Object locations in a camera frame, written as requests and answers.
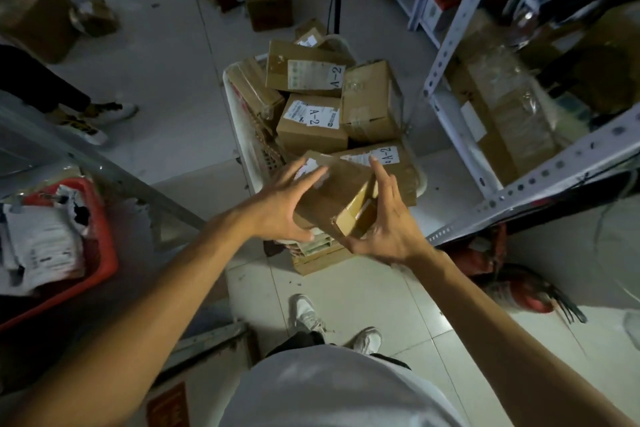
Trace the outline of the person's left forearm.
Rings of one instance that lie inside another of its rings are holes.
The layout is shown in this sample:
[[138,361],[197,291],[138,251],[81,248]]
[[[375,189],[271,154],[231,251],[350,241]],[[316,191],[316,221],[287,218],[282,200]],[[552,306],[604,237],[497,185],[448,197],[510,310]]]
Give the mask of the person's left forearm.
[[254,219],[238,206],[209,223],[146,293],[39,381],[2,427],[121,427],[229,260],[256,234]]

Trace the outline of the large brown cardboard box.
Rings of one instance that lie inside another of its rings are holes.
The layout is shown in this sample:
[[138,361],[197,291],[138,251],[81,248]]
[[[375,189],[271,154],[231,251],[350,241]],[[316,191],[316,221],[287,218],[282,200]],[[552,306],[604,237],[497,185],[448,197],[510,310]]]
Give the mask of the large brown cardboard box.
[[71,0],[0,0],[0,42],[58,64],[79,38],[69,17],[73,8]]

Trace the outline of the small taped brown parcel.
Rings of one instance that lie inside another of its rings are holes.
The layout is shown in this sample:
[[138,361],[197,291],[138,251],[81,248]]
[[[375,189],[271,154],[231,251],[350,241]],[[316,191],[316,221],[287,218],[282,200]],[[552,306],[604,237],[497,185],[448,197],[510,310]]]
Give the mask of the small taped brown parcel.
[[83,35],[104,37],[119,31],[118,17],[105,0],[82,2],[68,11],[71,25]]

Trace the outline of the large plastic-wrapped cardboard box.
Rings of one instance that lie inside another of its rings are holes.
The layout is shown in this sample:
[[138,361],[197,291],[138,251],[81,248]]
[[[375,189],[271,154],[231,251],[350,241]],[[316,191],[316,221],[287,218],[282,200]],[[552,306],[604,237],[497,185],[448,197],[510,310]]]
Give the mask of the large plastic-wrapped cardboard box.
[[542,89],[499,34],[485,30],[464,37],[445,78],[502,187],[559,153]]

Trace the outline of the white shipping bags pile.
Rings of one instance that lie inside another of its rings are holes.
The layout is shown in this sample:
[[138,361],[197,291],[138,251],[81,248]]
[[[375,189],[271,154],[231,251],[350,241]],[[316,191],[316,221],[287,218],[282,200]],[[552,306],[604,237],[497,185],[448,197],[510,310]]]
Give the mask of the white shipping bags pile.
[[91,213],[81,191],[60,185],[39,197],[45,205],[14,199],[0,207],[0,296],[33,296],[42,286],[85,275]]

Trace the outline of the grey metal shelf rack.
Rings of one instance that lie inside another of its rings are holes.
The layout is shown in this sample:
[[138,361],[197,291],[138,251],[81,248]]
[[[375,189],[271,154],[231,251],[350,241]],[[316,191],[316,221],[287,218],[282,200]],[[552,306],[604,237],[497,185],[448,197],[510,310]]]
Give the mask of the grey metal shelf rack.
[[19,143],[34,144],[45,160],[75,165],[98,183],[106,199],[133,198],[148,207],[150,229],[160,250],[185,245],[205,226],[205,220],[149,186],[103,156],[91,144],[58,130],[44,116],[0,91],[0,130],[9,131]]

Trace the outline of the long narrow cardboard box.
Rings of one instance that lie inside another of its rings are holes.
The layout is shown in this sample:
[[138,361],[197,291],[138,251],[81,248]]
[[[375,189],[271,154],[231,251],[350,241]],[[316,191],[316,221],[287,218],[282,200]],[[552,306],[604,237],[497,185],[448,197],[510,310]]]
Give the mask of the long narrow cardboard box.
[[266,59],[249,57],[226,69],[227,78],[243,108],[274,135],[285,107],[284,96],[266,85]]

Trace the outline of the cardboard box red label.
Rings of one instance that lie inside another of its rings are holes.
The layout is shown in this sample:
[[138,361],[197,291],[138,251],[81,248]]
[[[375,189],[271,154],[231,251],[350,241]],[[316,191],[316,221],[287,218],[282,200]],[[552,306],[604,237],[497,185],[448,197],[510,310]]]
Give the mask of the cardboard box red label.
[[255,333],[244,322],[183,341],[126,427],[219,427],[259,356]]

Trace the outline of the red fire extinguisher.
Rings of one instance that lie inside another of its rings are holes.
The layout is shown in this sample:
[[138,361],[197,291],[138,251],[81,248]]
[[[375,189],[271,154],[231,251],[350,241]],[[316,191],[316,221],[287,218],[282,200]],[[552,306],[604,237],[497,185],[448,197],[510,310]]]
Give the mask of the red fire extinguisher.
[[507,262],[496,271],[473,276],[472,281],[503,309],[535,314],[560,309],[570,324],[588,322],[567,294],[526,266]]
[[507,224],[499,223],[444,247],[468,277],[497,273],[507,256]]

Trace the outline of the small cardboard box torn label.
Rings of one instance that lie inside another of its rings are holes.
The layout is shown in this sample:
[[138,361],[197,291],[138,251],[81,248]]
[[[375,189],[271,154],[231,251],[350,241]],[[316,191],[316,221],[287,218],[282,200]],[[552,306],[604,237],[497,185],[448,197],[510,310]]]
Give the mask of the small cardboard box torn label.
[[320,47],[326,38],[327,28],[317,18],[311,18],[295,29],[294,43],[309,48]]

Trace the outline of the white metal shelf rack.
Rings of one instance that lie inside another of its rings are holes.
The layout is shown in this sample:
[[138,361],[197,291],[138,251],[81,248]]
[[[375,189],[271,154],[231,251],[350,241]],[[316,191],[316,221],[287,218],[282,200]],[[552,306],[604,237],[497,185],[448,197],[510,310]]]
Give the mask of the white metal shelf rack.
[[439,245],[639,167],[640,0],[396,0],[436,47],[423,93],[483,201]]

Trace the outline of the square cardboard box white label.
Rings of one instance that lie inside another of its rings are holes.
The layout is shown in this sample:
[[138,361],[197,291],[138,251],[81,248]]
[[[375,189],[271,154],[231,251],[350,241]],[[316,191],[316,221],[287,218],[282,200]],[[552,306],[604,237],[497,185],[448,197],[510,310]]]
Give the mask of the square cardboard box white label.
[[340,126],[340,98],[291,93],[276,127],[277,141],[289,155],[312,150],[346,151],[349,138]]

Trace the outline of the person's white shoe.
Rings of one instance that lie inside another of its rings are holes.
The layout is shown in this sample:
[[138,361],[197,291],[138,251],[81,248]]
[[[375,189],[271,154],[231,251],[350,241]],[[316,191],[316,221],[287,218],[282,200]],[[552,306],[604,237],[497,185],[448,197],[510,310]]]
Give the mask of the person's white shoe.
[[379,352],[382,334],[374,326],[368,326],[358,332],[347,344],[347,348],[363,355],[375,355]]
[[289,299],[290,319],[293,330],[303,333],[317,333],[325,340],[326,329],[309,297],[294,294]]

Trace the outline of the wide cardboard box white label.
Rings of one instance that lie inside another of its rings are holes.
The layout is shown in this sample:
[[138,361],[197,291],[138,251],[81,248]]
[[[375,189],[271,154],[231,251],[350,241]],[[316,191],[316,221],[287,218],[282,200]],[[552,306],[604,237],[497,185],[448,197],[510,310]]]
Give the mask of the wide cardboard box white label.
[[332,156],[362,165],[369,165],[369,156],[375,157],[388,174],[396,177],[399,192],[407,207],[417,204],[419,174],[410,154],[400,140],[391,140],[369,146],[333,153]]

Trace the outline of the red and white carton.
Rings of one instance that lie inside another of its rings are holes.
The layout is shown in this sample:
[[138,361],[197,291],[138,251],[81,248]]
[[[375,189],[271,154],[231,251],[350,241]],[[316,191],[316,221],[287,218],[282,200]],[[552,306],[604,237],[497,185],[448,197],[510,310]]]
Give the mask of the red and white carton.
[[427,0],[422,12],[422,22],[432,32],[442,32],[447,29],[461,0]]

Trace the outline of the person's black trousers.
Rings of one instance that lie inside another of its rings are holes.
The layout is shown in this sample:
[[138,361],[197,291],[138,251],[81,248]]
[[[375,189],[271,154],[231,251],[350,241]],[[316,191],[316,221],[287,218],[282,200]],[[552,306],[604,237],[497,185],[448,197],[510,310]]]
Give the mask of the person's black trousers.
[[[273,355],[276,355],[278,353],[284,352],[284,351],[290,351],[290,350],[298,350],[298,349],[302,349],[302,348],[311,348],[314,346],[326,346],[326,345],[331,345],[331,346],[335,346],[335,344],[333,343],[328,343],[327,340],[323,339],[320,334],[317,333],[303,333],[303,332],[297,332],[295,334],[293,334],[291,337],[289,337],[286,341],[284,341],[282,344],[280,344],[279,346],[276,346],[276,348],[272,349],[271,351],[269,351],[265,358],[269,358]],[[386,361],[388,363],[391,363],[393,365],[399,366],[399,367],[403,367],[405,369],[411,370],[410,366],[407,365],[406,363],[396,359],[396,358],[391,358],[391,357],[387,357],[385,355],[382,355],[380,353],[377,353],[375,355],[368,355],[372,358],[377,358],[379,360],[382,361]]]

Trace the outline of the brown cardboard box with bag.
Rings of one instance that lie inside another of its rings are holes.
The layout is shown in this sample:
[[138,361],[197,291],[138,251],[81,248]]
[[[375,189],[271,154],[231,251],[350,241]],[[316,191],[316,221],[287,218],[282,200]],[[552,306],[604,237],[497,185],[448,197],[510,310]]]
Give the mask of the brown cardboard box with bag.
[[294,25],[292,0],[247,0],[245,6],[254,32]]

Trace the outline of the person's white right shoe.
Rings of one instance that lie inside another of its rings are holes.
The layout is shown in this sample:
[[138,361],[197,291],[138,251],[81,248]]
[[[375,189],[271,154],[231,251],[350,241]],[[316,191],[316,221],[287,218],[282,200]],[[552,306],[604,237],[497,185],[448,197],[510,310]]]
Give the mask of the person's white right shoe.
[[347,348],[363,355],[375,355],[379,352],[382,334],[374,326],[368,326],[358,332],[347,344]]

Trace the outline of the person's right hand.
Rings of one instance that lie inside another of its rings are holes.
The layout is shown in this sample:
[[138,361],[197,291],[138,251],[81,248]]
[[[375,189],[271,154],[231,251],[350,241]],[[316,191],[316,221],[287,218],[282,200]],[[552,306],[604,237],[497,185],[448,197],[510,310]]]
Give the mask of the person's right hand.
[[369,164],[378,184],[378,204],[376,221],[364,235],[373,237],[376,255],[366,256],[408,266],[414,259],[425,257],[430,246],[401,198],[396,177],[373,156]]

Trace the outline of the red plastic basket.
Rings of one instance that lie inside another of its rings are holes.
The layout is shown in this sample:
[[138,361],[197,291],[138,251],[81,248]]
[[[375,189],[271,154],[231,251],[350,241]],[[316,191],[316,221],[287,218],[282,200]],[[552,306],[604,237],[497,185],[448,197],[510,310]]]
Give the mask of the red plastic basket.
[[89,291],[112,277],[118,270],[118,257],[106,207],[92,181],[81,177],[64,178],[29,192],[21,198],[21,204],[52,206],[51,199],[44,195],[53,195],[62,185],[78,190],[88,207],[90,235],[83,238],[84,277],[44,285],[35,298],[0,296],[0,334]]

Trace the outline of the person's right forearm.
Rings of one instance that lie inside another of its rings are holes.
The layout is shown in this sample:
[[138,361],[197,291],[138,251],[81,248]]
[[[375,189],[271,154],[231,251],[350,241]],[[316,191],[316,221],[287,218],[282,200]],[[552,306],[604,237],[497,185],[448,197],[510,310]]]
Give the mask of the person's right forearm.
[[406,265],[490,384],[515,427],[637,427],[429,245]]

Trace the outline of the white plastic basket cart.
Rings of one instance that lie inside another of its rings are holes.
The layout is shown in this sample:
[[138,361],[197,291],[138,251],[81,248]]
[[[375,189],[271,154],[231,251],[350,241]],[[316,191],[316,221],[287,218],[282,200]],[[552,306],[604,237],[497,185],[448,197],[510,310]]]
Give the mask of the white plastic basket cart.
[[[255,127],[250,122],[250,115],[243,107],[243,100],[237,96],[234,86],[229,79],[229,73],[235,69],[243,59],[231,63],[225,68],[221,75],[221,83],[226,91],[226,103],[236,139],[236,149],[239,163],[243,166],[244,174],[248,182],[250,194],[258,192],[264,181],[270,177],[270,171],[275,170],[276,164],[269,164],[266,154],[262,151],[255,135]],[[428,202],[424,195],[428,190],[428,175],[426,168],[422,165],[421,157],[412,147],[409,137],[406,134],[401,136],[401,142],[408,150],[411,163],[417,167],[418,189],[417,205],[410,207],[410,212],[419,225],[420,231],[428,237],[435,230],[431,220],[431,214],[426,205]]]

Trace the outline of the flat cardboard box large label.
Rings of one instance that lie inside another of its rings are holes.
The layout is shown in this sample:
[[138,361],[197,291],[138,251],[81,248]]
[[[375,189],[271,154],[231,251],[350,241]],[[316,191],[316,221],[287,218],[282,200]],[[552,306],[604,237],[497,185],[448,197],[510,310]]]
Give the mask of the flat cardboard box large label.
[[339,98],[349,55],[273,39],[269,42],[266,87],[282,92]]

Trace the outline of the person's left hand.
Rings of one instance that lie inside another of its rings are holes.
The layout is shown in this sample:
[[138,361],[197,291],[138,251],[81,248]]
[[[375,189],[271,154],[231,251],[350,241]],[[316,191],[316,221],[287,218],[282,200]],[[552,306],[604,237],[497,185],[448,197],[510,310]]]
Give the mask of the person's left hand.
[[327,166],[318,165],[312,171],[300,173],[307,162],[307,158],[299,158],[285,165],[267,185],[240,206],[248,237],[291,241],[289,223],[295,223],[297,204],[328,171]]

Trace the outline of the person's white left shoe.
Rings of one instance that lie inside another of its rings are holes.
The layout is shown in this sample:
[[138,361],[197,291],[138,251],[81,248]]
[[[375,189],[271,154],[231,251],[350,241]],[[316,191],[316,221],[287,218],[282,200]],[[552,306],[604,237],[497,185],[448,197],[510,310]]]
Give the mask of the person's white left shoe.
[[309,297],[294,294],[289,299],[290,319],[293,330],[303,333],[317,333],[325,340],[326,329]]

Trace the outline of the small brown cardboard parcel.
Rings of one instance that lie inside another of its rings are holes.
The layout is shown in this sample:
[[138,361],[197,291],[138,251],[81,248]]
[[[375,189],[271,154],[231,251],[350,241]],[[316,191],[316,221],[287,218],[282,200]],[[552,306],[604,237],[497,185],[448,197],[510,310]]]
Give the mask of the small brown cardboard parcel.
[[301,197],[296,214],[334,239],[362,238],[377,218],[378,183],[373,169],[340,157],[307,151],[300,179],[320,167],[327,172]]

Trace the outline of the flat cardboard piece under cart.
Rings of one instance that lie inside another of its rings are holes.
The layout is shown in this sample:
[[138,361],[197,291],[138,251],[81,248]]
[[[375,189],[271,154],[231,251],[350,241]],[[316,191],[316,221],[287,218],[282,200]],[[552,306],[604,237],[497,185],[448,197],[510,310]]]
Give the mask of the flat cardboard piece under cart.
[[294,270],[301,276],[321,271],[350,259],[353,254],[330,236],[321,234],[309,243],[286,244]]

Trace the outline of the taped cardboard box no label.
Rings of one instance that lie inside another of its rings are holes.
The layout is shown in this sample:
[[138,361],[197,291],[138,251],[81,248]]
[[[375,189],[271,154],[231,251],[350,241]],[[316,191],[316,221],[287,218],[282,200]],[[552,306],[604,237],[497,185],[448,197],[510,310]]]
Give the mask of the taped cardboard box no label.
[[404,96],[388,61],[346,70],[340,101],[340,128],[363,145],[401,138]]

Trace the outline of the person's white shirt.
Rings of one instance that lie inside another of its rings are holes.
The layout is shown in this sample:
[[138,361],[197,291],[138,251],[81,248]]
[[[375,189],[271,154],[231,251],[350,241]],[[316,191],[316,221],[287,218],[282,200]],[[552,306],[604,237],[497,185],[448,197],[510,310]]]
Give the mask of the person's white shirt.
[[244,374],[219,427],[468,427],[411,370],[324,344],[276,353]]

